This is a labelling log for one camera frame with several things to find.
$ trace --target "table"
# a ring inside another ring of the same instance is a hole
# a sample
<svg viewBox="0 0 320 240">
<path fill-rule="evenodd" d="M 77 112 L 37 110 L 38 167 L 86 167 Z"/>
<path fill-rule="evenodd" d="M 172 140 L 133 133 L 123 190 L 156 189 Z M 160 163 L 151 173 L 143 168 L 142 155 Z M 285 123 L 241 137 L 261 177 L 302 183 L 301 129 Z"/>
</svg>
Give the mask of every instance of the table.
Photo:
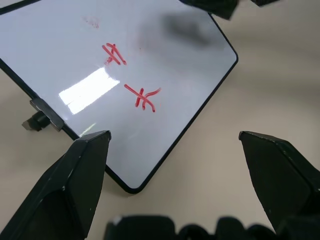
<svg viewBox="0 0 320 240">
<path fill-rule="evenodd" d="M 72 139 L 110 130 L 106 172 L 132 194 L 238 61 L 213 18 L 179 1 L 23 3 L 0 17 L 1 68 Z"/>
<path fill-rule="evenodd" d="M 221 216 L 271 227 L 238 134 L 251 130 L 286 139 L 320 169 L 318 6 L 318 0 L 291 0 L 258 8 L 244 0 L 231 21 L 217 19 L 238 64 L 142 192 L 126 194 L 105 176 L 88 240 L 103 239 L 113 217 L 132 214 L 170 216 L 177 229 L 196 223 L 211 233 Z M 35 110 L 1 70 L 0 86 L 3 229 L 72 140 L 52 127 L 36 133 L 17 127 Z"/>
</svg>

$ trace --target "whiteboard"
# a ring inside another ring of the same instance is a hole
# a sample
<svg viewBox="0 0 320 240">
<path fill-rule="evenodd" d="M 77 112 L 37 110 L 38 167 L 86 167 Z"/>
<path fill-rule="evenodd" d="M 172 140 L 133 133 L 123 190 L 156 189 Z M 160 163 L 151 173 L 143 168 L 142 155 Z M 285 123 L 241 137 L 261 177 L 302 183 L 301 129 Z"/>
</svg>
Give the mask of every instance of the whiteboard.
<svg viewBox="0 0 320 240">
<path fill-rule="evenodd" d="M 41 0 L 0 16 L 1 59 L 78 136 L 110 130 L 106 164 L 135 190 L 238 58 L 178 0 Z"/>
</svg>

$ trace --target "red handwriting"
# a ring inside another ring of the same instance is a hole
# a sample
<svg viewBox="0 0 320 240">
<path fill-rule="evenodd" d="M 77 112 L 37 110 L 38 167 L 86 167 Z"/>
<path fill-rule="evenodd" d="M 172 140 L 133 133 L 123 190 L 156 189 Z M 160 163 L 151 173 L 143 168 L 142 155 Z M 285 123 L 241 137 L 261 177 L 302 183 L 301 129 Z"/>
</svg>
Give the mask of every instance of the red handwriting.
<svg viewBox="0 0 320 240">
<path fill-rule="evenodd" d="M 103 50 L 106 51 L 107 54 L 109 54 L 109 58 L 108 60 L 106 61 L 108 64 L 111 63 L 112 61 L 115 61 L 118 65 L 121 65 L 120 61 L 115 57 L 114 53 L 116 53 L 120 60 L 122 61 L 122 63 L 124 65 L 127 65 L 127 62 L 123 59 L 123 57 L 121 56 L 120 52 L 118 51 L 118 49 L 116 48 L 116 45 L 115 44 L 110 44 L 110 43 L 107 43 L 105 45 L 102 46 Z"/>
<path fill-rule="evenodd" d="M 160 92 L 161 88 L 159 88 L 158 90 L 156 91 L 152 91 L 152 92 L 149 92 L 147 93 L 146 95 L 143 96 L 143 93 L 144 93 L 144 89 L 141 88 L 140 90 L 140 93 L 137 93 L 135 90 L 133 90 L 131 87 L 129 87 L 127 84 L 124 85 L 124 87 L 128 90 L 130 90 L 133 94 L 135 94 L 137 96 L 137 99 L 136 99 L 136 102 L 135 102 L 135 106 L 138 107 L 139 106 L 139 103 L 140 103 L 140 100 L 143 100 L 143 103 L 142 103 L 142 109 L 145 110 L 146 109 L 146 103 L 149 104 L 152 108 L 152 112 L 156 112 L 156 108 L 154 106 L 154 104 L 149 101 L 147 99 L 147 97 L 150 97 L 150 96 L 153 96 L 153 95 L 156 95 L 158 92 Z"/>
</svg>

